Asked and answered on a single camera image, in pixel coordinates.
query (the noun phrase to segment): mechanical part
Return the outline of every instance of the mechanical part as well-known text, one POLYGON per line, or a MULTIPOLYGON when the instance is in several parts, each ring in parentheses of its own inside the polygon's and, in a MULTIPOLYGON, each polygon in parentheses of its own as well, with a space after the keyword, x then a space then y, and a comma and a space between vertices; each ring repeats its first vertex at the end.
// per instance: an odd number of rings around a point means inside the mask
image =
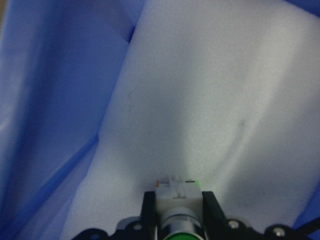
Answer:
POLYGON ((189 236, 204 240, 203 196, 195 181, 170 178, 157 182, 155 205, 158 214, 158 239, 169 240, 189 236))
POLYGON ((275 227, 272 232, 277 236, 277 237, 284 237, 286 235, 286 231, 281 228, 281 227, 275 227))
POLYGON ((230 220, 228 221, 228 225, 230 228, 232 229, 238 229, 239 228, 239 222, 237 222, 236 220, 230 220))
POLYGON ((189 236, 196 240, 205 239, 205 231, 197 216, 188 208, 175 207, 163 216, 158 228, 158 239, 168 240, 174 236, 189 236))
POLYGON ((156 228, 159 240, 205 240, 205 233, 211 240, 311 240, 307 235, 320 229, 317 218, 297 230, 276 224, 261 234, 240 219, 227 219, 213 192, 200 192, 200 197, 198 190, 192 190, 194 181, 173 181, 174 187, 169 182, 157 183, 157 189, 170 190, 170 194, 162 194, 162 190, 145 192, 140 216, 120 221, 113 235, 91 228, 73 240, 154 240, 156 228), (200 208, 190 204, 193 200, 199 203, 199 199, 203 207, 200 214, 200 208))

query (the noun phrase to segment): white foam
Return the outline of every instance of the white foam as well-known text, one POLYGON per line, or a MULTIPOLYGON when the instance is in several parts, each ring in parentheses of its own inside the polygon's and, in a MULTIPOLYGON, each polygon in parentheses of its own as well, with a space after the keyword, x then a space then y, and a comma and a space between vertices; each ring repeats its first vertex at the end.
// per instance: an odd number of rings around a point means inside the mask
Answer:
POLYGON ((316 187, 320 20, 280 0, 145 4, 61 239, 112 234, 168 174, 259 231, 316 187))

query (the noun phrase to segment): bolt head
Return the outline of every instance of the bolt head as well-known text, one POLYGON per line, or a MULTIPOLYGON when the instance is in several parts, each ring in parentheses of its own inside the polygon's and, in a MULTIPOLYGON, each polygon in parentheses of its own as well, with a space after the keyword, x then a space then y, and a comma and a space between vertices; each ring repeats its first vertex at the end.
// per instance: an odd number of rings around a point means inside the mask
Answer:
POLYGON ((228 221, 228 226, 232 229, 238 229, 240 227, 240 224, 236 220, 230 220, 228 221))
POLYGON ((272 232, 277 236, 277 237, 284 237, 286 235, 286 231, 281 228, 281 227, 275 227, 272 232))

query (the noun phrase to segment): green cap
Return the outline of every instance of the green cap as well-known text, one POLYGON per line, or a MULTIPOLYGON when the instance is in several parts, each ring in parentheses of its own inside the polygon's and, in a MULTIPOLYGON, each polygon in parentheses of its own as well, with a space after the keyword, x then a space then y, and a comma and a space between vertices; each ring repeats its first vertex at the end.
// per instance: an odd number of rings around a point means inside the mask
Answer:
POLYGON ((189 233, 182 232, 169 237, 168 240, 199 240, 199 238, 189 233))

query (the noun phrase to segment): black cable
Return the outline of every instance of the black cable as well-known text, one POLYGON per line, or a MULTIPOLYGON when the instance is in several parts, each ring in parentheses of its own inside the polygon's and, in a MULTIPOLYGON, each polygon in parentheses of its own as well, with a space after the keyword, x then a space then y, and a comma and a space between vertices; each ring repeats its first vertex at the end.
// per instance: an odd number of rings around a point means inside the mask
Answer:
POLYGON ((303 235, 309 235, 313 232, 320 230, 320 217, 307 222, 306 224, 300 226, 296 229, 297 232, 303 234, 303 235))

